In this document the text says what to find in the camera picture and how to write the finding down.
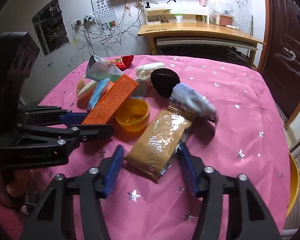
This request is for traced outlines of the left hand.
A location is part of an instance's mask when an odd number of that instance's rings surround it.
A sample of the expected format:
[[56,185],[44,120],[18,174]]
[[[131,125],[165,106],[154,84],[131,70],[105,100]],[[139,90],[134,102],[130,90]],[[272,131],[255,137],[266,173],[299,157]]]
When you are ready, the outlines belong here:
[[31,170],[15,171],[13,180],[5,186],[4,193],[7,193],[8,196],[13,198],[22,196],[28,190],[30,177]]

